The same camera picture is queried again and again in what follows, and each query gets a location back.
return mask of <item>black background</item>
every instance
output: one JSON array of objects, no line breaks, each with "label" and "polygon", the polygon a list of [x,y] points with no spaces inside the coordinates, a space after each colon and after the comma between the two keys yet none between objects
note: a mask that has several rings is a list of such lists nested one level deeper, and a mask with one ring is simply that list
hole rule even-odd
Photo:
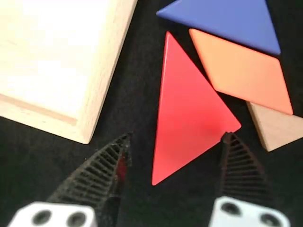
[{"label": "black background", "polygon": [[[97,149],[132,131],[133,166],[118,227],[206,227],[219,180],[221,145],[158,184],[151,185],[152,158],[165,33],[171,31],[204,72],[188,28],[155,16],[172,0],[138,0],[108,95],[89,145],[82,145],[0,118],[0,226],[17,209],[45,201]],[[303,1],[267,0],[279,39],[281,65],[294,113],[303,116]],[[303,226],[303,139],[267,153],[244,101],[219,94],[242,128],[237,135],[251,148],[272,181],[277,208]]]}]

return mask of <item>wooden tray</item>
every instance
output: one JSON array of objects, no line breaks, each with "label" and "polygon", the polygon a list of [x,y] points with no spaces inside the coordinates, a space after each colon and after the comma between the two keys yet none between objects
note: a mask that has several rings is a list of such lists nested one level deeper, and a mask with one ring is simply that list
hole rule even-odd
[{"label": "wooden tray", "polygon": [[0,3],[0,116],[89,143],[137,0]]}]

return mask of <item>red triangle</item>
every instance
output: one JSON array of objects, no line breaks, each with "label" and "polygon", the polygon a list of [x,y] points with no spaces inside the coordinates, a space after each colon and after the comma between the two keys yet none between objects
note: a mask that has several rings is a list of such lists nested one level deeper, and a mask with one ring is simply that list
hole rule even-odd
[{"label": "red triangle", "polygon": [[167,32],[152,171],[156,185],[241,127]]}]

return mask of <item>blue triangle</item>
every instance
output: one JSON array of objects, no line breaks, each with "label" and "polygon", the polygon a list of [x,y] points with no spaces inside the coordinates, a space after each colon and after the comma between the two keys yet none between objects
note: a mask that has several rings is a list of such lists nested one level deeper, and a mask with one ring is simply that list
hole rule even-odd
[{"label": "blue triangle", "polygon": [[177,0],[157,16],[279,55],[265,0]]}]

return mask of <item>puzzle piece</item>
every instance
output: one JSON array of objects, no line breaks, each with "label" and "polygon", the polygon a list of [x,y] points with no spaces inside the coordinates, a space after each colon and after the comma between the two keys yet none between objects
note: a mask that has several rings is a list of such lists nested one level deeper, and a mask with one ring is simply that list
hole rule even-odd
[{"label": "puzzle piece", "polygon": [[272,151],[303,137],[303,118],[249,103],[250,114],[263,147]]},{"label": "puzzle piece", "polygon": [[156,185],[209,148],[238,120],[167,32],[152,171]]},{"label": "puzzle piece", "polygon": [[195,29],[189,32],[215,90],[293,114],[277,58]]},{"label": "puzzle piece", "polygon": [[279,55],[279,43],[265,0],[177,0],[159,17]]}]

